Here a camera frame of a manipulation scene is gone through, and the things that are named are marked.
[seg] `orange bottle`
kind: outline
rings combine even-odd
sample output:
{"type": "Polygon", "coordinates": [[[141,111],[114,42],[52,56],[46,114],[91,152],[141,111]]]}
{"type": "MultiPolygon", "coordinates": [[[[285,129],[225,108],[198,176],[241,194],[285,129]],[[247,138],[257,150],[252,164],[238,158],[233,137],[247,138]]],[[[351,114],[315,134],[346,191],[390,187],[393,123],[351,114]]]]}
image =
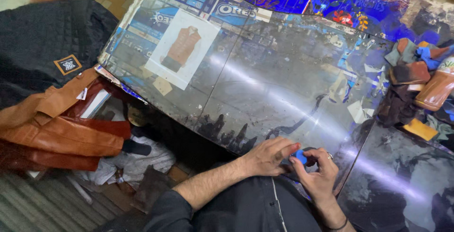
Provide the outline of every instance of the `orange bottle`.
{"type": "Polygon", "coordinates": [[[454,89],[454,55],[441,62],[434,76],[413,103],[424,109],[438,111],[452,89],[454,89]]]}

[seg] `bottle label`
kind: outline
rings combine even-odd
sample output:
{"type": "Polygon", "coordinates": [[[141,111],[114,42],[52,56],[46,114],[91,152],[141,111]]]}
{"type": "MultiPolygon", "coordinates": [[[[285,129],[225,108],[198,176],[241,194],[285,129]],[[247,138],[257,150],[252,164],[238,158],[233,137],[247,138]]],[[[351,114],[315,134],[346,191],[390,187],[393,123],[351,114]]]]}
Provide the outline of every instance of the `bottle label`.
{"type": "Polygon", "coordinates": [[[445,58],[443,62],[441,62],[440,66],[438,67],[438,71],[444,73],[454,73],[454,56],[445,58]]]}

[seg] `bracelet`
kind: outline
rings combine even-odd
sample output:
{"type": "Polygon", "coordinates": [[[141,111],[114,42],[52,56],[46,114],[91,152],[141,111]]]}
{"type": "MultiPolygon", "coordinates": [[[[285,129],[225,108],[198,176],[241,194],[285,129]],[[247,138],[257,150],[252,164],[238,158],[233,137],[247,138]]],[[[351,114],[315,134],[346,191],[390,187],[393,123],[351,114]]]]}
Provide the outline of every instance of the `bracelet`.
{"type": "Polygon", "coordinates": [[[345,223],[340,228],[330,228],[330,227],[327,227],[327,226],[326,226],[326,228],[329,229],[329,230],[337,231],[337,230],[341,230],[341,229],[345,228],[345,226],[347,226],[347,223],[348,223],[348,218],[345,219],[345,223]]]}

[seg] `hand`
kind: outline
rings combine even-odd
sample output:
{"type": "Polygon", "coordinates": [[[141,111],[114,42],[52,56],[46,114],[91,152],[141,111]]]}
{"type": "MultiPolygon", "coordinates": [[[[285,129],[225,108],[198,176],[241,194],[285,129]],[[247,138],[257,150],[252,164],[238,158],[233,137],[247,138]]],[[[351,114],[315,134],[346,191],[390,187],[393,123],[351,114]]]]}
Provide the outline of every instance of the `hand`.
{"type": "Polygon", "coordinates": [[[300,143],[278,136],[261,142],[238,159],[249,176],[278,176],[286,172],[279,166],[281,161],[300,147],[300,143]]]}
{"type": "Polygon", "coordinates": [[[318,171],[307,173],[301,161],[297,158],[290,157],[290,162],[297,173],[301,184],[308,191],[315,205],[319,208],[328,207],[334,203],[337,204],[333,195],[334,181],[339,168],[329,159],[329,155],[324,148],[312,149],[305,151],[304,156],[308,158],[308,166],[317,162],[318,171]]]}

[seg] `patch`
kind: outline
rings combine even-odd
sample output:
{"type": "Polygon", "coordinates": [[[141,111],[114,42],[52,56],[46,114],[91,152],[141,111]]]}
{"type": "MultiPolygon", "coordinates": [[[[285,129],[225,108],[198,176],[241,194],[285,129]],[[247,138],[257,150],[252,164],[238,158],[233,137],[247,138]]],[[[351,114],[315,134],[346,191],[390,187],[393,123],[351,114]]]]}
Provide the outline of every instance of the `patch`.
{"type": "Polygon", "coordinates": [[[65,57],[62,60],[54,61],[54,64],[58,67],[58,69],[63,75],[67,75],[68,73],[74,72],[82,68],[82,65],[79,63],[79,61],[74,55],[65,57]]]}

